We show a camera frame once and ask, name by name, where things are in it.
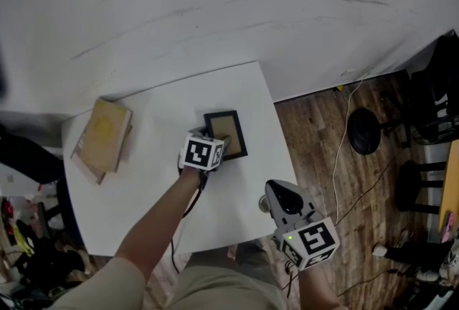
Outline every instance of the cable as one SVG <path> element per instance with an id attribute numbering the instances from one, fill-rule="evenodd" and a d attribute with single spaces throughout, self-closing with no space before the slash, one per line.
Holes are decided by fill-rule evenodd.
<path id="1" fill-rule="evenodd" d="M 290 279 L 289 282 L 284 287 L 282 287 L 282 289 L 285 290 L 287 287 L 291 286 L 292 282 L 295 280 L 296 277 L 298 277 L 298 274 L 292 279 Z"/>
<path id="2" fill-rule="evenodd" d="M 180 274 L 179 269 L 177 268 L 177 265 L 175 264 L 175 259 L 174 259 L 175 249 L 174 249 L 174 239 L 173 238 L 171 239 L 171 251 L 172 251 L 172 255 L 171 255 L 172 265 L 174 266 L 177 274 Z"/>
<path id="3" fill-rule="evenodd" d="M 357 287 L 357 286 L 360 286 L 361 284 L 365 284 L 365 283 L 369 283 L 369 282 L 374 281 L 376 278 L 382 276 L 384 273 L 395 274 L 395 273 L 399 273 L 399 271 L 398 271 L 398 269 L 389 269 L 388 271 L 382 271 L 380 274 L 376 275 L 376 276 L 373 277 L 372 279 L 369 279 L 368 281 L 358 282 L 358 283 L 352 285 L 351 287 L 345 289 L 343 292 L 341 292 L 341 293 L 338 295 L 338 297 L 343 296 L 347 291 L 350 291 L 350 290 L 353 289 L 354 287 Z"/>
<path id="4" fill-rule="evenodd" d="M 205 173 L 203 173 L 203 172 L 199 172 L 198 192 L 197 192 L 196 196 L 194 197 L 193 201 L 191 202 L 191 204 L 189 205 L 188 209 L 185 211 L 184 215 L 181 216 L 182 219 L 184 219 L 191 212 L 191 210 L 194 208 L 195 204 L 197 203 L 199 197 L 202 194 L 202 190 L 206 186 L 206 183 L 207 183 L 207 175 Z M 172 265 L 174 266 L 175 271 L 177 272 L 177 274 L 180 274 L 180 271 L 177 268 L 177 265 L 175 264 L 174 255 L 175 255 L 174 238 L 172 238 L 171 239 L 171 261 L 172 261 Z"/>
<path id="5" fill-rule="evenodd" d="M 355 201 L 355 203 L 353 203 L 352 207 L 346 212 L 346 214 L 341 217 L 341 219 L 339 221 L 336 222 L 335 224 L 335 227 L 337 225 L 339 225 L 339 223 L 355 208 L 355 206 L 357 205 L 357 203 L 360 201 L 361 198 L 363 198 L 366 194 L 368 194 L 370 191 L 373 190 L 373 188 L 377 185 L 377 183 L 379 182 L 379 180 L 381 180 L 382 176 L 384 175 L 385 171 L 389 168 L 389 166 L 392 164 L 393 161 L 395 161 L 395 159 L 399 156 L 399 154 L 403 151 L 403 149 L 400 149 L 397 154 L 395 156 L 393 156 L 391 158 L 391 160 L 389 161 L 389 163 L 386 165 L 386 167 L 382 170 L 381 174 L 379 175 L 379 177 L 377 178 L 377 180 L 375 181 L 375 183 L 372 185 L 372 187 L 370 187 L 367 191 L 365 191 L 361 196 L 360 198 L 358 198 L 358 200 Z"/>
<path id="6" fill-rule="evenodd" d="M 399 272 L 398 269 L 389 269 L 388 271 L 382 271 L 380 274 L 378 274 L 377 276 L 373 277 L 372 279 L 369 279 L 368 281 L 358 282 L 358 283 L 352 285 L 351 287 L 345 289 L 343 292 L 341 292 L 341 293 L 338 295 L 338 297 L 343 296 L 347 291 L 350 291 L 350 290 L 353 289 L 354 287 L 357 287 L 357 286 L 359 286 L 359 285 L 361 285 L 361 284 L 364 284 L 364 283 L 369 283 L 369 282 L 371 282 L 371 281 L 374 281 L 376 278 L 378 278 L 379 276 L 381 276 L 381 275 L 384 274 L 384 273 L 388 273 L 388 274 L 395 274 L 395 273 L 397 273 L 397 274 L 399 274 L 399 276 L 403 275 L 403 273 Z M 298 277 L 298 274 L 297 274 L 295 277 L 291 278 L 291 279 L 289 280 L 289 282 L 288 282 L 282 289 L 285 290 L 287 287 L 291 286 L 291 285 L 292 285 L 292 282 L 293 282 L 297 277 Z"/>
<path id="7" fill-rule="evenodd" d="M 351 95 L 349 96 L 349 99 L 347 100 L 347 110 L 346 110 L 346 121 L 345 121 L 345 127 L 344 127 L 344 133 L 343 137 L 341 138 L 341 142 L 339 144 L 338 150 L 336 151 L 336 157 L 335 157 L 335 165 L 333 167 L 333 173 L 331 174 L 331 181 L 333 182 L 333 190 L 335 192 L 335 201 L 336 201 L 336 224 L 338 224 L 338 194 L 336 193 L 336 184 L 335 184 L 335 172 L 336 172 L 336 165 L 338 164 L 338 155 L 339 155 L 339 150 L 341 149 L 341 146 L 343 145 L 344 137 L 346 136 L 347 133 L 347 118 L 349 117 L 349 109 L 351 107 L 351 99 L 352 95 L 355 93 L 356 90 L 358 90 L 363 83 L 365 76 L 361 79 L 359 85 L 351 92 Z"/>
<path id="8" fill-rule="evenodd" d="M 193 202 L 190 204 L 189 208 L 186 210 L 184 215 L 181 217 L 182 219 L 184 219 L 191 212 L 191 210 L 193 209 L 194 205 L 197 203 L 199 197 L 201 196 L 201 193 L 202 193 L 202 190 L 199 189 L 198 193 L 196 194 L 196 197 L 193 199 Z"/>
<path id="9" fill-rule="evenodd" d="M 292 263 L 290 260 L 287 260 L 287 261 L 285 262 L 285 264 L 284 264 L 285 272 L 286 272 L 287 274 L 290 274 L 290 280 L 289 280 L 288 285 L 287 285 L 287 286 L 288 286 L 287 299 L 288 299 L 288 297 L 289 297 L 289 295 L 290 295 L 290 291 L 291 291 L 291 289 L 292 289 L 293 273 L 292 273 L 291 270 L 290 270 L 292 267 L 293 267 L 293 263 Z"/>

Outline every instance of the white table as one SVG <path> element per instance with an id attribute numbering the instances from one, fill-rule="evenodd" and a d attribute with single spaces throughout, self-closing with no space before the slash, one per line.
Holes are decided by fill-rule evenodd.
<path id="1" fill-rule="evenodd" d="M 177 253 L 193 253 L 270 235 L 275 223 L 258 208 L 269 179 L 295 183 L 282 129 L 257 62 L 178 80 L 122 99 L 133 129 L 116 174 L 100 186 L 70 161 L 90 112 L 62 127 L 65 173 L 87 251 L 113 255 L 129 229 L 178 177 L 186 132 L 203 114 L 237 110 L 248 156 L 211 174 L 201 198 L 174 237 Z"/>

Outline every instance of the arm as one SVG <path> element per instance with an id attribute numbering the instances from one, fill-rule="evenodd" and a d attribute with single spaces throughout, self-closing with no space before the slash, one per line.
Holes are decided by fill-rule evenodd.
<path id="1" fill-rule="evenodd" d="M 115 257 L 132 262 L 148 282 L 198 186 L 199 171 L 185 167 L 177 181 L 131 228 Z"/>
<path id="2" fill-rule="evenodd" d="M 52 309 L 141 309 L 145 283 L 171 242 L 198 186 L 198 170 L 184 168 L 166 194 L 131 228 L 115 259 L 58 299 Z"/>
<path id="3" fill-rule="evenodd" d="M 301 310 L 332 310 L 340 307 L 338 296 L 321 266 L 301 271 L 298 279 Z"/>

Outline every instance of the bar stool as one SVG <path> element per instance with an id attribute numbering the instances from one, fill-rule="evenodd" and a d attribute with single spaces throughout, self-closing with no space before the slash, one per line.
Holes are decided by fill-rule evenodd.
<path id="1" fill-rule="evenodd" d="M 433 215 L 439 214 L 439 206 L 416 204 L 416 199 L 422 188 L 443 188 L 443 181 L 441 180 L 422 180 L 421 172 L 445 170 L 446 162 L 433 164 L 417 164 L 414 161 L 405 162 L 400 168 L 397 183 L 395 184 L 395 205 L 397 209 L 401 212 L 410 210 Z"/>

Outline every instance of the forearm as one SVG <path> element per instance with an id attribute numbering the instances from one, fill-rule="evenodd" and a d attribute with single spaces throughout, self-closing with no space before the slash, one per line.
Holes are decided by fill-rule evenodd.
<path id="1" fill-rule="evenodd" d="M 136 265 L 146 281 L 162 258 L 199 185 L 199 172 L 185 168 L 161 199 L 131 228 L 115 256 Z"/>
<path id="2" fill-rule="evenodd" d="M 321 266 L 301 271 L 298 279 L 301 310 L 332 310 L 340 306 Z"/>

